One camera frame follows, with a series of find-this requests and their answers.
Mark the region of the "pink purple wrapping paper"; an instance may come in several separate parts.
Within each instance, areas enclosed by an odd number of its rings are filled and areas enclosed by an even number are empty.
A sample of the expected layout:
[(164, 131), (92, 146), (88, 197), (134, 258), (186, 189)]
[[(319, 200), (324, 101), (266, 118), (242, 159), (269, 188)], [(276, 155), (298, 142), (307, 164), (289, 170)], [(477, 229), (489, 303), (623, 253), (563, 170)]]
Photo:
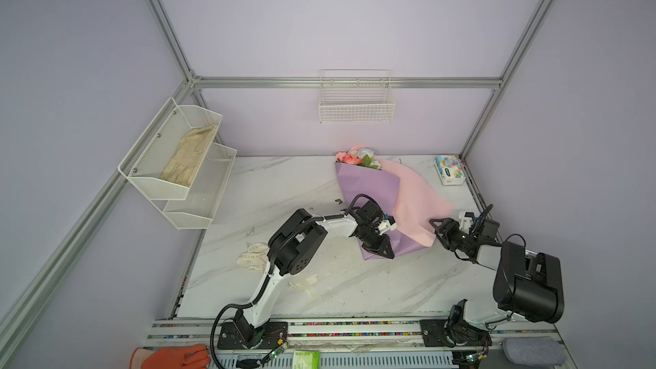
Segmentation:
[[(356, 146), (346, 153), (357, 155), (358, 150)], [(396, 256), (432, 247), (437, 239), (429, 220), (449, 217), (454, 206), (410, 167), (374, 158), (381, 163), (381, 170), (337, 162), (335, 156), (338, 184), (346, 202), (351, 203), (358, 194), (367, 195), (394, 217), (397, 229), (389, 235)]]

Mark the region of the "cream printed ribbon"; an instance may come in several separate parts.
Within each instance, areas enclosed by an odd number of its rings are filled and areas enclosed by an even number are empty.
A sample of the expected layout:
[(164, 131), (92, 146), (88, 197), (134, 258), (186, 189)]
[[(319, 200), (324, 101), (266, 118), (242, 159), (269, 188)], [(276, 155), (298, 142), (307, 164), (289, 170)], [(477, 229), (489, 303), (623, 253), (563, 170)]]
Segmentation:
[[(252, 271), (265, 273), (268, 263), (269, 247), (264, 243), (249, 244), (247, 250), (241, 253), (236, 260), (238, 266)], [(312, 300), (319, 300), (321, 296), (314, 285), (318, 282), (317, 273), (304, 275), (301, 278), (290, 278), (288, 285), (295, 290), (303, 290)]]

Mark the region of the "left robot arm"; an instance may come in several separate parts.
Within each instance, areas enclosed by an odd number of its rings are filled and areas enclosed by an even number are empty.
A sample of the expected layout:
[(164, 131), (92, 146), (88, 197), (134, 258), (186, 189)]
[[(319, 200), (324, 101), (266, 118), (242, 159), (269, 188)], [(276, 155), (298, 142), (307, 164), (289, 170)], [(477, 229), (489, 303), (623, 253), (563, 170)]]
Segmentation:
[(272, 319), (273, 307), (289, 278), (309, 266), (328, 236), (354, 237), (369, 254), (393, 259), (389, 232), (396, 220), (370, 196), (359, 194), (336, 215), (311, 215), (300, 208), (268, 241), (264, 275), (244, 304), (230, 303), (215, 318), (210, 348), (273, 349), (288, 337), (289, 324)]

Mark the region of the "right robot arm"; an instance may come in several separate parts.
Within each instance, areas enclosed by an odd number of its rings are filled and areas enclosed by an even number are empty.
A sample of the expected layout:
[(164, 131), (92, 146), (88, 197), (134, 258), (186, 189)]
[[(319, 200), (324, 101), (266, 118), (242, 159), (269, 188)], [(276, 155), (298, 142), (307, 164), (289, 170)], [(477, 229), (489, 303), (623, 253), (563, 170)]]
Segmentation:
[(507, 322), (557, 323), (565, 311), (560, 259), (526, 249), (519, 234), (497, 240), (500, 223), (465, 212), (459, 220), (430, 219), (437, 241), (457, 259), (495, 273), (491, 294), (463, 299), (443, 325), (451, 345), (485, 344)]

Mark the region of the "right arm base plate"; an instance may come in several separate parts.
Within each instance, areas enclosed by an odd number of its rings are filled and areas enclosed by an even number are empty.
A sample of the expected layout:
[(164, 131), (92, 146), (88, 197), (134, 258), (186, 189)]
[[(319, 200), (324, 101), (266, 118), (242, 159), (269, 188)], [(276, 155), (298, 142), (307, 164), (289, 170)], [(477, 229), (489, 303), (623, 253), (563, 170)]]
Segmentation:
[(449, 319), (422, 319), (420, 334), (425, 347), (487, 347), (491, 344), (490, 333), (464, 321)]

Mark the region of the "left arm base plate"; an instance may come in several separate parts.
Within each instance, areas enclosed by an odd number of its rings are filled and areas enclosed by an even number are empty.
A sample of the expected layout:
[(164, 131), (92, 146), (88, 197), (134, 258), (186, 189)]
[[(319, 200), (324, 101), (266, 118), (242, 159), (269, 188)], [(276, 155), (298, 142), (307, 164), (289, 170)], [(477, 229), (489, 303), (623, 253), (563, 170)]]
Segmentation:
[(221, 325), (215, 347), (217, 350), (273, 350), (287, 339), (288, 330), (288, 323), (283, 321), (269, 321), (249, 330), (228, 321)]

